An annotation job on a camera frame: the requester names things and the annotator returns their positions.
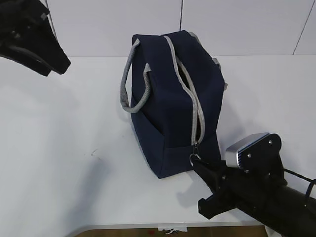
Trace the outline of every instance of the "white wall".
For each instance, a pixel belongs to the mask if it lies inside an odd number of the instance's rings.
[[[50,0],[69,56],[126,56],[133,34],[179,30],[181,0]]]
[[[182,29],[212,55],[291,55],[314,0],[183,0]],[[179,30],[181,0],[48,0],[69,56],[126,56],[133,34]],[[316,53],[316,7],[297,53]]]
[[[314,0],[184,0],[182,29],[213,55],[292,54]]]
[[[316,6],[314,4],[295,54],[316,54]]]

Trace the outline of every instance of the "gray piping trim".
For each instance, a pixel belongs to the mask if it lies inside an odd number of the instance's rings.
[[[143,76],[144,76],[144,82],[145,82],[145,92],[142,96],[142,98],[140,99],[140,101],[138,102],[137,105],[135,105],[135,107],[131,108],[129,105],[129,101],[128,101],[128,95],[127,95],[127,91],[126,91],[126,81],[127,81],[127,76],[128,76],[128,71],[129,68],[132,64],[132,60],[133,60],[133,56],[135,54],[135,50],[136,47],[140,45],[140,41],[139,39],[137,39],[135,41],[135,43],[133,44],[126,65],[125,65],[125,69],[123,72],[123,76],[122,76],[122,81],[120,83],[120,103],[122,105],[122,108],[129,112],[129,113],[137,113],[147,102],[149,96],[150,96],[150,91],[151,91],[151,86],[150,86],[150,81],[149,81],[149,76],[148,76],[148,72],[151,72],[152,70],[150,69],[150,66],[148,63],[146,63],[145,68],[144,68],[144,72],[143,72]]]
[[[199,123],[200,123],[200,137],[198,139],[198,143],[201,143],[203,138],[204,138],[204,135],[205,135],[205,118],[204,118],[204,113],[203,113],[203,110],[202,110],[202,106],[201,106],[201,103],[199,102],[199,99],[198,99],[198,95],[197,95],[197,92],[196,92],[196,89],[193,85],[193,81],[189,75],[189,72],[187,71],[187,69],[185,68],[185,66],[183,65],[183,63],[180,61],[180,59],[178,57],[176,57],[177,59],[177,63],[178,65],[180,66],[181,70],[183,71],[186,79],[188,80],[188,84],[189,84],[189,88],[190,88],[190,91],[193,93],[195,99],[196,99],[196,102],[197,102],[197,116],[198,116],[198,120],[199,120]]]
[[[182,88],[185,90],[185,92],[190,96],[191,100],[192,100],[192,133],[191,133],[191,144],[194,145],[194,143],[196,142],[196,136],[197,136],[197,125],[198,125],[198,114],[199,114],[199,107],[198,107],[198,102],[197,99],[194,95],[194,93],[192,91],[190,91],[186,85],[184,84],[184,82],[181,79],[179,70],[178,70],[178,65],[177,65],[177,59],[176,59],[176,52],[174,50],[173,44],[171,39],[168,36],[164,36],[165,39],[168,41],[170,50],[171,50],[171,55],[172,55],[172,62],[173,62],[173,67],[175,70],[175,73],[177,75],[177,78],[182,86]]]

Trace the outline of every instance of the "insulated tote bag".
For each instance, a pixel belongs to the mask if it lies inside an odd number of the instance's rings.
[[[134,35],[120,100],[152,171],[164,178],[192,169],[190,155],[220,161],[216,127],[224,79],[193,33]],[[125,88],[132,65],[132,98]]]

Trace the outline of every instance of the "zipper tab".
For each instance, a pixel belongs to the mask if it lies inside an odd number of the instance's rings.
[[[192,162],[192,159],[201,159],[199,157],[199,153],[198,153],[198,142],[194,142],[193,144],[193,153],[190,155],[190,163],[191,163],[191,166],[193,167],[193,162]]]
[[[194,144],[193,144],[193,154],[199,156],[199,152],[198,152],[198,142],[194,142]]]

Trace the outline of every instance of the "wooden floor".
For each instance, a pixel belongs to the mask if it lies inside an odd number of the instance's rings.
[[[162,237],[165,232],[157,229],[92,230],[77,237]],[[263,226],[242,227],[198,227],[188,228],[188,232],[178,232],[175,237],[267,237]]]

